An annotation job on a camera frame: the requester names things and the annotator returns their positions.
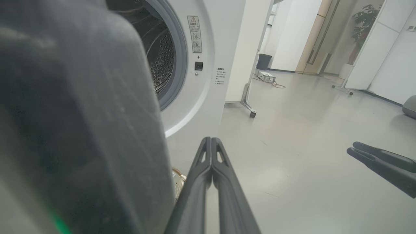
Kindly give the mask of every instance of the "black button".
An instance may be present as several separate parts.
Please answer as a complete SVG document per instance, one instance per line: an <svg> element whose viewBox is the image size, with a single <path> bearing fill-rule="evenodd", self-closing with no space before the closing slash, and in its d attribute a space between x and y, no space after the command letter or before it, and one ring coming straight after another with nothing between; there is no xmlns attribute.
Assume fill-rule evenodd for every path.
<svg viewBox="0 0 416 234"><path fill-rule="evenodd" d="M203 65L203 62L195 62L195 70L202 71Z"/></svg>

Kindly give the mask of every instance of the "white partition panel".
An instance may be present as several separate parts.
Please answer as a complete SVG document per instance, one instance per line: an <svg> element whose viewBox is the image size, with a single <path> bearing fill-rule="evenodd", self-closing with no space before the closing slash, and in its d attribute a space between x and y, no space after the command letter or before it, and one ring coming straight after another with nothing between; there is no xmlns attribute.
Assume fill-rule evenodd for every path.
<svg viewBox="0 0 416 234"><path fill-rule="evenodd" d="M387 0L378 21L400 32L415 6L416 0Z"/></svg>
<svg viewBox="0 0 416 234"><path fill-rule="evenodd" d="M251 76L254 60L257 55L260 40L269 10L271 0L246 0L241 22L240 35L238 36L233 67L228 84L227 102L240 101L243 95L244 85Z"/></svg>
<svg viewBox="0 0 416 234"><path fill-rule="evenodd" d="M348 77L346 88L366 90L402 31L416 0L386 0Z"/></svg>
<svg viewBox="0 0 416 234"><path fill-rule="evenodd" d="M405 28L416 26L416 8ZM403 104L416 95L416 32L402 30L370 86L375 94Z"/></svg>
<svg viewBox="0 0 416 234"><path fill-rule="evenodd" d="M398 32L376 23L367 44L361 52L359 61L357 61L349 75L345 87L366 90L379 71L398 35Z"/></svg>

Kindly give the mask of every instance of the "washing machine drum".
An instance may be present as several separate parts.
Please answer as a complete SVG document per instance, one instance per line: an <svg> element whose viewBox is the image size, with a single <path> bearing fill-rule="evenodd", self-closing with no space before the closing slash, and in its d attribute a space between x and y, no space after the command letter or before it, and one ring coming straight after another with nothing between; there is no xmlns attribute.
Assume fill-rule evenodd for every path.
<svg viewBox="0 0 416 234"><path fill-rule="evenodd" d="M175 80L175 45L159 13L143 0L106 0L109 10L127 19L138 32L146 52L161 109L178 94L182 82Z"/></svg>

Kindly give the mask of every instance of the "white washing machine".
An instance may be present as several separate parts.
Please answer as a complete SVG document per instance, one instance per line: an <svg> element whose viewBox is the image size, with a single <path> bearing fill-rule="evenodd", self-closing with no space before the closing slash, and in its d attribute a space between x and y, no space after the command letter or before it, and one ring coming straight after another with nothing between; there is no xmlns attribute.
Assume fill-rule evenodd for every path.
<svg viewBox="0 0 416 234"><path fill-rule="evenodd" d="M218 133L245 0L107 0L147 53L172 166Z"/></svg>

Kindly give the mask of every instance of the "trash can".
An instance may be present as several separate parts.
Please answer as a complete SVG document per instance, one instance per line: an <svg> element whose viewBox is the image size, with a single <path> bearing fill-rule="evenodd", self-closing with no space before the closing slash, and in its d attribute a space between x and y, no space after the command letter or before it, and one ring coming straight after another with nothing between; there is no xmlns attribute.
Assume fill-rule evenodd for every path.
<svg viewBox="0 0 416 234"><path fill-rule="evenodd" d="M256 68L259 70L267 70L267 66L270 63L271 58L271 55L259 54L259 60Z"/></svg>

